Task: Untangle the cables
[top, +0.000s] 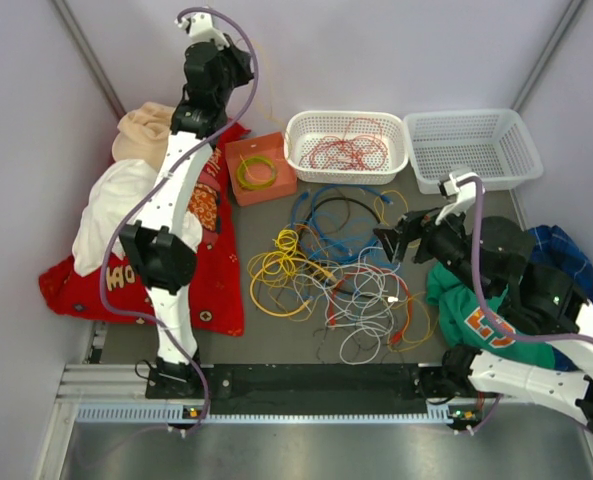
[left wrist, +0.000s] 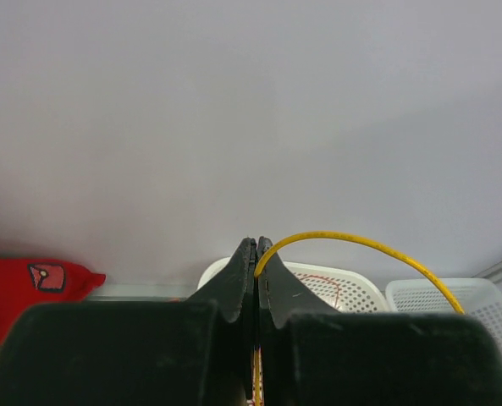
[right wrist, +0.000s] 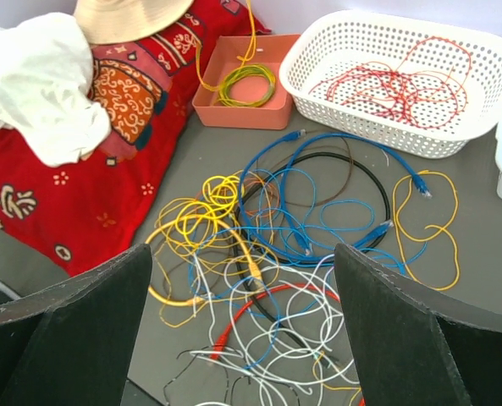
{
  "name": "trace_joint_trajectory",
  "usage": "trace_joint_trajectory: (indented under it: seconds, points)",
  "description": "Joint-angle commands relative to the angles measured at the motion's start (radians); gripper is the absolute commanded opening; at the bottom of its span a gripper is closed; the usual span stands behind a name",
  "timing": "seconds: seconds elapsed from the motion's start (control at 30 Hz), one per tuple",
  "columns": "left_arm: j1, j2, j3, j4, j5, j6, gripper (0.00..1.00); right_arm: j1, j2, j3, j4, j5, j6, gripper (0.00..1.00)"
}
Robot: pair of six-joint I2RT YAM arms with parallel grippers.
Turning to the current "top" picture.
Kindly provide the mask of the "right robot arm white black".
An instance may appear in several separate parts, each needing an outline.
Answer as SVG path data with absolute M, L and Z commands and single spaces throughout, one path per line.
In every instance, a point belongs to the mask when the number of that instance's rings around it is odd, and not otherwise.
M 593 303 L 564 272 L 530 259 L 535 239 L 513 221 L 487 217 L 480 235 L 467 234 L 464 215 L 440 220 L 435 209 L 404 215 L 395 227 L 374 231 L 387 258 L 435 259 L 473 292 L 503 297 L 490 325 L 517 343 L 549 345 L 575 365 L 545 369 L 480 347 L 458 345 L 442 359 L 437 383 L 447 394 L 514 397 L 562 413 L 593 434 Z

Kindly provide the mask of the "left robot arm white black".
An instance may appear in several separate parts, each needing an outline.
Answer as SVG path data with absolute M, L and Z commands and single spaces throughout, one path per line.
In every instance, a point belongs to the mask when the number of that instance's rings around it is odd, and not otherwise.
M 198 351 L 189 309 L 197 249 L 183 240 L 183 224 L 212 144 L 227 123 L 227 102 L 235 88 L 253 78 L 249 53 L 214 40 L 187 48 L 184 74 L 155 192 L 119 234 L 159 322 L 149 398 L 195 398 L 203 391 L 203 374 L 190 364 Z

